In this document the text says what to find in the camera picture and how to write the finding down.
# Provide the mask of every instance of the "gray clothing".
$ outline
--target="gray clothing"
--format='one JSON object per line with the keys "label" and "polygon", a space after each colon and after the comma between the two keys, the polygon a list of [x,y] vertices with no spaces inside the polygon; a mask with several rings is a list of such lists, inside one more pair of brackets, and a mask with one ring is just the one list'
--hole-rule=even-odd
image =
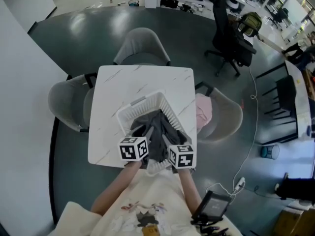
{"label": "gray clothing", "polygon": [[306,48],[306,50],[304,51],[304,53],[309,53],[309,54],[313,54],[315,55],[315,44],[311,45],[310,47]]}
{"label": "gray clothing", "polygon": [[163,134],[169,139],[171,144],[180,145],[185,142],[182,140],[177,130],[168,122],[167,117],[161,110],[156,110],[138,117],[131,125],[131,130],[141,125],[145,125],[145,129],[142,134],[137,134],[136,136],[144,136],[152,126],[154,127],[150,139],[151,143],[149,144],[149,158],[157,162],[162,162],[168,155],[167,147],[162,138]]}

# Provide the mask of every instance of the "wire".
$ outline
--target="wire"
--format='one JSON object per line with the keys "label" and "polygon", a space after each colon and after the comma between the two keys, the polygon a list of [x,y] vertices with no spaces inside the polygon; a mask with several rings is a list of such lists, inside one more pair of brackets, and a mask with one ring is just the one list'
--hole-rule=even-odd
{"label": "wire", "polygon": [[251,153],[251,150],[252,150],[252,147],[253,147],[253,145],[254,145],[254,143],[255,143],[255,138],[256,138],[256,133],[257,133],[257,127],[258,127],[258,100],[257,100],[257,87],[256,87],[256,82],[255,82],[255,79],[254,79],[254,77],[253,77],[253,75],[252,75],[252,72],[251,72],[251,67],[249,66],[249,71],[250,71],[250,75],[251,75],[251,77],[252,77],[252,81],[254,82],[254,86],[255,86],[255,95],[253,95],[253,94],[251,94],[251,99],[252,100],[256,100],[256,102],[257,102],[257,118],[256,118],[256,127],[255,127],[255,132],[254,132],[254,138],[252,139],[252,145],[251,145],[251,147],[250,147],[250,150],[248,151],[248,153],[247,153],[247,156],[246,156],[246,158],[245,158],[245,160],[243,161],[243,163],[241,164],[241,166],[240,166],[240,168],[238,169],[238,171],[236,172],[236,174],[234,175],[234,178],[233,178],[233,188],[234,188],[234,181],[235,181],[235,178],[236,178],[236,176],[239,174],[239,172],[241,171],[241,169],[242,169],[242,166],[245,164],[245,162],[246,162],[246,160],[249,158],[249,156],[250,156],[250,153]]}
{"label": "wire", "polygon": [[[258,100],[257,100],[257,87],[256,87],[256,82],[255,82],[255,79],[254,79],[254,77],[253,77],[253,75],[252,75],[252,72],[251,72],[251,67],[249,66],[249,72],[250,72],[250,75],[251,75],[251,77],[252,77],[252,81],[253,81],[253,83],[254,83],[254,87],[255,87],[255,95],[253,95],[253,94],[251,94],[251,99],[252,100],[256,100],[256,102],[257,102],[257,118],[256,118],[256,126],[255,126],[255,132],[254,132],[254,138],[253,138],[253,140],[252,140],[252,145],[251,145],[251,147],[250,147],[250,149],[249,149],[249,151],[248,151],[248,153],[247,153],[247,156],[246,156],[246,158],[244,159],[244,161],[242,162],[242,164],[241,164],[241,166],[240,166],[240,168],[238,169],[238,171],[236,172],[236,174],[234,175],[234,177],[233,177],[233,189],[235,189],[235,185],[234,185],[234,181],[235,181],[235,178],[236,178],[236,176],[239,174],[239,172],[241,171],[241,169],[242,169],[242,167],[243,167],[243,165],[245,164],[245,162],[246,162],[246,160],[249,158],[249,156],[250,156],[250,153],[251,153],[251,150],[252,150],[252,147],[253,147],[253,145],[254,145],[254,143],[255,143],[255,138],[256,138],[256,133],[257,133],[257,127],[258,127]],[[235,192],[235,190],[232,192],[232,193],[229,193],[228,192],[228,190],[227,189],[225,189],[223,186],[222,186],[222,184],[220,184],[220,183],[214,183],[214,184],[212,184],[212,185],[210,185],[207,189],[206,189],[206,193],[209,191],[209,188],[211,188],[212,186],[215,186],[215,185],[219,185],[219,186],[221,186],[221,188],[224,190],[224,191],[226,191],[227,192],[227,194],[229,194],[230,195],[230,197],[232,197],[232,196],[234,196],[234,199],[232,200],[232,202],[230,203],[230,204],[232,204],[233,202],[234,202],[234,200],[235,200],[235,198],[236,198],[236,195],[237,194],[239,194],[243,189],[246,189],[245,188],[245,184],[246,184],[246,182],[244,182],[244,185],[243,186],[241,186],[241,190],[240,191],[238,191],[238,192]]]}
{"label": "wire", "polygon": [[214,183],[214,184],[210,185],[210,186],[206,189],[206,193],[209,191],[209,189],[210,189],[212,186],[215,186],[215,185],[217,185],[217,184],[218,184],[219,186],[221,186],[221,188],[222,188],[223,190],[225,190],[228,195],[230,195],[230,196],[233,196],[233,195],[234,195],[234,192],[233,192],[232,194],[229,193],[228,190],[225,189],[225,188],[222,186],[222,184],[220,184],[220,183]]}

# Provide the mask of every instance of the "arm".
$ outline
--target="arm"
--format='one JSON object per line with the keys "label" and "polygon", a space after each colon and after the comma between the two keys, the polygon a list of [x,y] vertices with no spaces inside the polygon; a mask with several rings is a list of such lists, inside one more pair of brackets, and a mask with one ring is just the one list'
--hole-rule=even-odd
{"label": "arm", "polygon": [[141,165],[141,161],[126,165],[115,180],[94,201],[91,212],[103,216],[121,193],[129,186]]}
{"label": "arm", "polygon": [[186,204],[191,214],[194,214],[201,203],[201,197],[197,191],[196,185],[192,180],[189,169],[177,170],[181,179]]}

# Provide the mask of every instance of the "gray chair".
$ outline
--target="gray chair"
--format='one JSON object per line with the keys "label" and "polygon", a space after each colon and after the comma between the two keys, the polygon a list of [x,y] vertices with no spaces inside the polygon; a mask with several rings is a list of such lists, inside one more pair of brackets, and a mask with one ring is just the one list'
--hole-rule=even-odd
{"label": "gray chair", "polygon": [[[154,60],[154,63],[143,63],[143,61]],[[121,64],[141,64],[146,65],[171,65],[171,60],[162,46],[158,36],[148,28],[136,28],[131,30],[114,58],[114,65]]]}
{"label": "gray chair", "polygon": [[205,95],[212,100],[212,119],[197,131],[197,140],[199,142],[217,142],[234,134],[243,121],[243,111],[240,105],[205,82],[197,84],[195,90],[201,87],[207,88]]}
{"label": "gray chair", "polygon": [[[96,73],[80,75],[73,79],[59,82],[50,89],[48,95],[48,104],[50,111],[62,121],[65,125],[78,132],[88,132],[90,126],[90,116],[92,109],[92,101],[94,95],[94,87],[91,77],[97,77]],[[83,102],[83,120],[80,123],[74,112],[79,112],[74,101],[77,93],[83,88],[90,88],[86,93]]]}

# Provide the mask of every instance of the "small bin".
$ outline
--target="small bin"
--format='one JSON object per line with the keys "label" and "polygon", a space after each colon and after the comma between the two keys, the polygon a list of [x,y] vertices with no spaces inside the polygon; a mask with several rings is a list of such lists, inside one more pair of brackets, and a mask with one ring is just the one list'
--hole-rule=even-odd
{"label": "small bin", "polygon": [[271,146],[264,146],[260,149],[260,156],[263,158],[276,160],[279,156],[280,148],[277,144]]}
{"label": "small bin", "polygon": [[131,125],[135,119],[159,109],[163,111],[169,123],[176,130],[184,132],[178,117],[161,91],[152,92],[120,108],[116,113],[116,117],[124,135],[126,135],[130,132]]}

